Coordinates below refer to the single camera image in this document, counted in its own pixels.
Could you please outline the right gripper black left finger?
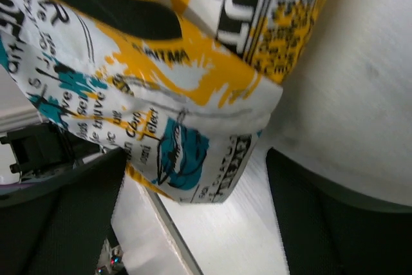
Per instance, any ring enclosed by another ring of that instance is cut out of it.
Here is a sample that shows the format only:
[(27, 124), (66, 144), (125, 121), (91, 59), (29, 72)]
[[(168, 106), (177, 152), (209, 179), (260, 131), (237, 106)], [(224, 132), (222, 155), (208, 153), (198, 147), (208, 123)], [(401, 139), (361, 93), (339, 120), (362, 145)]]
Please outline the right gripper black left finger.
[(1, 274), (94, 274), (122, 185), (114, 149), (50, 180), (1, 195)]

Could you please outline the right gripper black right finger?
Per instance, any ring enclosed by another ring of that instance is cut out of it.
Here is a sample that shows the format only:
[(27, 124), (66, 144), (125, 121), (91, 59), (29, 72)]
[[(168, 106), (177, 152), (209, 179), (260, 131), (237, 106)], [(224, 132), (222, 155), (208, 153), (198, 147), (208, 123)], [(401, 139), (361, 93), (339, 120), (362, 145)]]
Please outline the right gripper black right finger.
[(411, 274), (411, 207), (352, 191), (274, 148), (268, 182), (291, 274)]

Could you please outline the colourful printed shorts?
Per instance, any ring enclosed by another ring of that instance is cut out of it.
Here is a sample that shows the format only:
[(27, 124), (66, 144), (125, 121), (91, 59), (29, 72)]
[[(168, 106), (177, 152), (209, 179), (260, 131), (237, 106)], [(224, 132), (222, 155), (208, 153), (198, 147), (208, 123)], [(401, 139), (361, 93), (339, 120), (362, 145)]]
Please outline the colourful printed shorts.
[(183, 203), (237, 184), (326, 0), (1, 0), (1, 66), (47, 119)]

